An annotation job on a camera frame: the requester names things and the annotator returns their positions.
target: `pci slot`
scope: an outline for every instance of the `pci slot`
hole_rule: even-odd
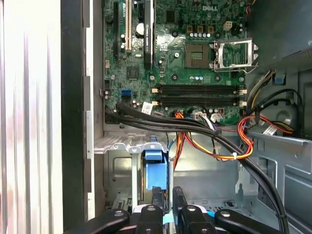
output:
[[[113,52],[115,59],[118,59],[119,56],[119,3],[117,1],[114,2],[114,10],[113,10],[113,21],[114,21],[114,35],[113,35]]]
[[[126,52],[132,50],[132,0],[126,0]]]
[[[225,94],[234,95],[244,91],[244,86],[236,85],[183,85],[183,84],[159,84],[152,93],[163,95],[184,95],[184,94]]]
[[[154,36],[154,3],[144,2],[144,68],[151,70],[153,66],[153,36]]]
[[[238,106],[239,99],[234,97],[166,97],[159,99],[161,106]]]

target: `metal bracket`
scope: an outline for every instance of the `metal bracket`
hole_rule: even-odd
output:
[[[247,63],[243,64],[231,64],[229,66],[224,65],[223,61],[223,50],[226,45],[239,45],[246,44],[247,45]],[[253,39],[239,39],[239,40],[231,40],[231,41],[214,41],[210,44],[210,47],[215,51],[215,60],[212,64],[212,68],[215,72],[234,72],[234,71],[244,71],[246,74],[252,72],[257,66],[253,65],[253,62],[258,58],[258,54],[254,52],[258,50],[258,46],[253,43]]]

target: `white connector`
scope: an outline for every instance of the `white connector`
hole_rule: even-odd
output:
[[[232,28],[232,21],[226,21],[223,25],[223,30],[224,31],[229,31]]]

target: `expansion slot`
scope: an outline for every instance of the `expansion slot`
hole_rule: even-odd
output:
[[[114,57],[117,59],[119,55],[119,47],[118,47],[118,41],[119,41],[119,3],[117,1],[114,2],[114,37],[113,37],[113,52]]]
[[[144,68],[151,70],[153,66],[153,36],[154,36],[154,2],[144,2]]]
[[[132,50],[132,0],[126,0],[126,52]]]
[[[152,93],[163,95],[184,95],[184,94],[244,94],[247,90],[240,85],[184,85],[184,84],[158,84]]]
[[[162,96],[153,105],[161,106],[238,106],[241,105],[238,98],[234,97],[167,97]]]

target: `white label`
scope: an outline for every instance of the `white label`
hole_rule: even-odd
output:
[[[203,11],[218,11],[216,6],[203,6]]]
[[[152,109],[153,109],[153,104],[148,103],[148,102],[143,102],[142,111],[141,111],[142,113],[150,115],[152,113]]]

